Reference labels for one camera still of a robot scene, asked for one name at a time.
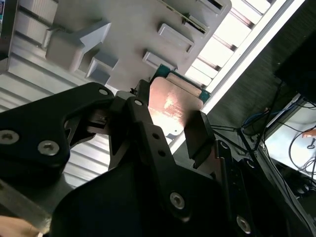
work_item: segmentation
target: black metal bracket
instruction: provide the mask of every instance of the black metal bracket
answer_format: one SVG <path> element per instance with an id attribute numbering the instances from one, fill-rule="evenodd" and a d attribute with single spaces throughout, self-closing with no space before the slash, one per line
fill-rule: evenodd
<path id="1" fill-rule="evenodd" d="M 94 108 L 107 109 L 113 94 L 89 83 L 0 114 L 0 177 L 10 182 L 46 184 L 56 180 L 70 147 L 95 134 L 87 127 Z"/>

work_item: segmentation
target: bolt head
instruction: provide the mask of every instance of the bolt head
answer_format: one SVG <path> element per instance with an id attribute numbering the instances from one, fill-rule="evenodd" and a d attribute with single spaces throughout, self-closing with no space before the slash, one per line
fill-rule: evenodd
<path id="1" fill-rule="evenodd" d="M 19 140 L 20 136 L 12 130 L 0 131 L 0 144 L 11 145 Z"/>
<path id="2" fill-rule="evenodd" d="M 227 144 L 224 143 L 224 142 L 222 142 L 222 141 L 221 141 L 221 146 L 224 147 L 225 149 L 228 149 L 228 148 L 229 148 L 229 147 L 227 146 Z"/>
<path id="3" fill-rule="evenodd" d="M 38 145 L 38 151 L 45 156 L 54 156 L 59 151 L 59 145 L 54 141 L 42 141 Z"/>
<path id="4" fill-rule="evenodd" d="M 142 106 L 142 105 L 143 105 L 143 103 L 142 103 L 141 101 L 139 101 L 139 100 L 135 100 L 135 104 L 136 104 L 136 105 L 139 105 L 139 106 Z"/>
<path id="5" fill-rule="evenodd" d="M 100 89 L 99 92 L 102 94 L 102 95 L 107 95 L 108 92 L 104 89 Z"/>
<path id="6" fill-rule="evenodd" d="M 251 233 L 250 225 L 243 217 L 238 215 L 236 221 L 238 226 L 242 229 L 242 231 L 244 231 L 246 234 Z"/>
<path id="7" fill-rule="evenodd" d="M 183 197 L 176 192 L 173 192 L 170 194 L 170 201 L 171 201 L 171 204 L 179 210 L 183 209 L 185 206 Z"/>

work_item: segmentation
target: black monitor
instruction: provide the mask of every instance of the black monitor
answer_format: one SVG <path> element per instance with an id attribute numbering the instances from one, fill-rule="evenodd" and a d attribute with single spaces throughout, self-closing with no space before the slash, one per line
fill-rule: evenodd
<path id="1" fill-rule="evenodd" d="M 316 32 L 279 67 L 275 75 L 312 103 L 316 103 Z"/>

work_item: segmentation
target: blue cable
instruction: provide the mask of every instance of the blue cable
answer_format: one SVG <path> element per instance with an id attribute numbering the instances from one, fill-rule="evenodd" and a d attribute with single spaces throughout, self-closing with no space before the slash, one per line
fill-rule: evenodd
<path id="1" fill-rule="evenodd" d="M 271 115 L 277 115 L 278 113 L 288 111 L 288 110 L 292 109 L 295 105 L 296 105 L 296 104 L 293 103 L 293 104 L 291 104 L 290 107 L 288 107 L 287 109 L 280 110 L 280 111 L 276 111 L 276 112 L 272 112 Z M 263 114 L 266 114 L 267 112 L 268 112 L 268 111 L 262 112 L 262 113 L 257 113 L 257 114 L 254 114 L 254 115 L 250 116 L 249 118 L 247 118 L 247 119 L 245 120 L 245 122 L 243 122 L 242 127 L 248 125 L 248 124 L 253 120 L 253 118 L 258 117 L 258 116 L 263 115 Z"/>

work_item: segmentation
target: copper plate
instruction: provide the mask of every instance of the copper plate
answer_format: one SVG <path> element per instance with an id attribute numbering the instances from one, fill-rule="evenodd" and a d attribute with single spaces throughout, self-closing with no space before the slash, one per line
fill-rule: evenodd
<path id="1" fill-rule="evenodd" d="M 168 134 L 179 135 L 192 111 L 203 102 L 166 78 L 157 77 L 150 86 L 149 112 L 155 125 Z"/>

